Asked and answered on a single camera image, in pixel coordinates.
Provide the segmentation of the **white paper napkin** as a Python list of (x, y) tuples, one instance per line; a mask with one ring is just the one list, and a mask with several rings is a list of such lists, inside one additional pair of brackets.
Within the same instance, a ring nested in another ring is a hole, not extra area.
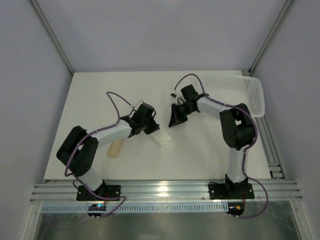
[(149, 134), (149, 137), (160, 148), (163, 148), (173, 142), (173, 139), (165, 129), (159, 129), (157, 131), (154, 131), (153, 133)]

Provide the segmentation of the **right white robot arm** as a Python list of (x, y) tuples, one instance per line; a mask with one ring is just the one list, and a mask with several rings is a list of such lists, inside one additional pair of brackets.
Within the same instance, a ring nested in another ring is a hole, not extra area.
[(222, 137), (229, 147), (229, 165), (224, 182), (209, 182), (211, 200), (254, 199), (252, 185), (246, 175), (247, 151), (257, 140), (257, 127), (244, 103), (231, 106), (199, 94), (192, 85), (183, 87), (182, 95), (171, 93), (171, 117), (168, 126), (185, 123), (188, 115), (198, 112), (208, 114), (220, 121)]

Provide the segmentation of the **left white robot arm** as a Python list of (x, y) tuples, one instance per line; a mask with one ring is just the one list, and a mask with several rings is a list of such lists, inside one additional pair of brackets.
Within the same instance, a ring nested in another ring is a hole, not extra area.
[(112, 197), (109, 187), (93, 168), (97, 150), (115, 141), (137, 136), (144, 132), (150, 135), (160, 130), (155, 121), (156, 110), (143, 102), (132, 115), (119, 118), (115, 124), (97, 130), (87, 130), (75, 126), (56, 153), (56, 157), (65, 166), (65, 175), (70, 174), (81, 183), (85, 191), (97, 200), (117, 201)]

